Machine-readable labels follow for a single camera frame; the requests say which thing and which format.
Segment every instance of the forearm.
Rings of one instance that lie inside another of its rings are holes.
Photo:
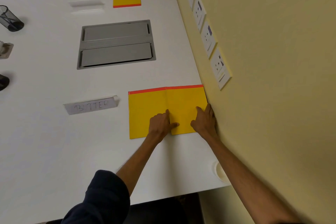
[[[256,224],[299,222],[296,215],[214,136],[206,139]]]
[[[142,170],[157,145],[152,137],[152,135],[147,135],[137,151],[116,173],[126,184],[129,195],[132,194]]]

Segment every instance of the finger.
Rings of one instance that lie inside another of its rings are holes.
[[[176,128],[176,127],[178,127],[179,125],[180,125],[179,123],[174,122],[174,123],[170,124],[170,129]]]
[[[209,112],[210,112],[210,109],[211,109],[211,105],[210,105],[210,104],[207,104],[207,107],[205,108],[204,112],[205,112],[205,113],[209,113]]]

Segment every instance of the orange edge strip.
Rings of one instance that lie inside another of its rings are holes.
[[[130,6],[140,6],[141,4],[132,4],[132,5],[114,5],[113,8],[120,8],[120,7],[130,7]]]
[[[146,93],[146,92],[153,92],[153,91],[160,91],[160,90],[178,90],[178,89],[191,89],[191,88],[201,88],[203,87],[202,84],[200,85],[188,85],[188,86],[173,86],[173,87],[161,87],[161,88],[154,88],[154,89],[147,89],[147,90],[136,90],[136,91],[129,91],[128,94],[139,94],[139,93]]]

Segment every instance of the paper cup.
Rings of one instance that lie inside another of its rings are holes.
[[[217,176],[217,178],[220,179],[222,182],[224,182],[226,184],[231,184],[228,177],[226,176],[222,166],[220,165],[220,163],[218,161],[213,163],[212,170],[215,173],[215,175]]]

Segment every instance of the name plate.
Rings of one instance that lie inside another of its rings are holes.
[[[83,112],[93,112],[108,108],[117,107],[117,103],[114,99],[115,96],[111,98],[102,98],[91,101],[65,104],[64,107],[69,115],[78,114]]]

